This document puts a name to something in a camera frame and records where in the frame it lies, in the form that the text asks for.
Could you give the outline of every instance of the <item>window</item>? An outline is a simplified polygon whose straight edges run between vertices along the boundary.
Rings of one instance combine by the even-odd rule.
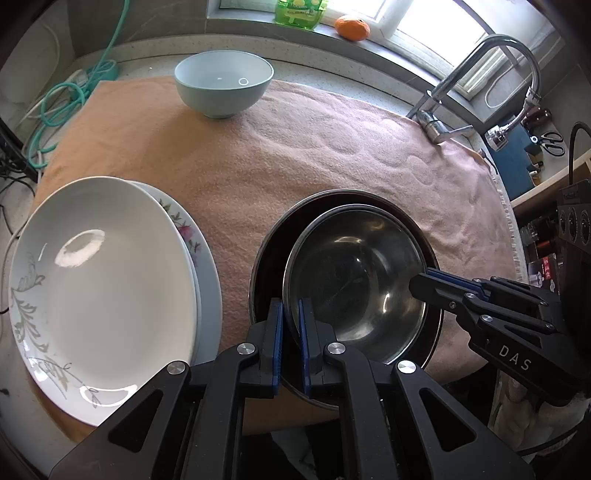
[[[275,3],[221,0],[220,7],[273,12]],[[439,78],[450,73],[488,33],[505,33],[535,48],[553,31],[528,0],[329,0],[322,23],[333,25],[344,14],[358,14],[371,29],[371,41]],[[513,55],[518,60],[522,57],[517,52]],[[456,90],[471,99],[505,62],[501,49],[491,50]]]

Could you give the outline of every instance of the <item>dish soap bottle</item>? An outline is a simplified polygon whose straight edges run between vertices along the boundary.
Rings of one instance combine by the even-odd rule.
[[[277,0],[275,22],[312,30],[322,18],[328,0]]]

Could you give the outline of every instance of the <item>white plate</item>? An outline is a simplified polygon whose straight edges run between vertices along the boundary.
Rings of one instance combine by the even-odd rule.
[[[197,279],[197,271],[195,270],[195,264],[193,263],[193,259],[191,255],[189,255],[189,249],[187,245],[184,243],[183,237],[180,237],[181,242],[185,246],[185,256],[187,257],[187,262],[191,266],[191,273],[193,275],[193,284],[195,285],[195,299],[197,300],[197,318],[195,319],[196,327],[195,327],[195,340],[193,341],[193,356],[191,357],[191,362],[193,362],[193,358],[197,355],[197,340],[201,334],[201,292],[199,291],[199,280]]]
[[[91,425],[170,361],[191,360],[197,306],[184,245],[158,202],[125,180],[77,180],[35,210],[10,296],[33,378]]]
[[[143,188],[162,205],[187,244],[197,270],[202,300],[201,330],[195,344],[192,365],[214,360],[222,336],[222,289],[212,252],[195,221],[176,200],[152,185],[139,181],[133,183]]]

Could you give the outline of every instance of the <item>metal pot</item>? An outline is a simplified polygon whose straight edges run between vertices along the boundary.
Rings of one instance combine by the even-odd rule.
[[[252,267],[249,286],[248,309],[251,323],[265,320],[271,299],[282,297],[283,276],[290,252],[306,227],[330,209],[355,203],[377,207],[395,217],[416,241],[425,265],[439,267],[421,229],[396,205],[361,190],[328,190],[316,193],[294,205],[264,238]],[[425,306],[423,315],[420,331],[412,343],[397,355],[398,358],[412,360],[421,367],[427,364],[435,350],[441,332],[443,312],[432,306]],[[293,335],[284,336],[282,359],[282,381],[290,391],[315,405],[331,410],[337,409],[335,401],[326,399],[319,402],[303,394],[299,344]]]

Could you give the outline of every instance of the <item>light blue bowl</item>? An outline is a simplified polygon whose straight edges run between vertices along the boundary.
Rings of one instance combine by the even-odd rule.
[[[252,53],[204,51],[174,69],[183,102],[209,118],[228,118],[254,105],[273,78],[271,64]]]

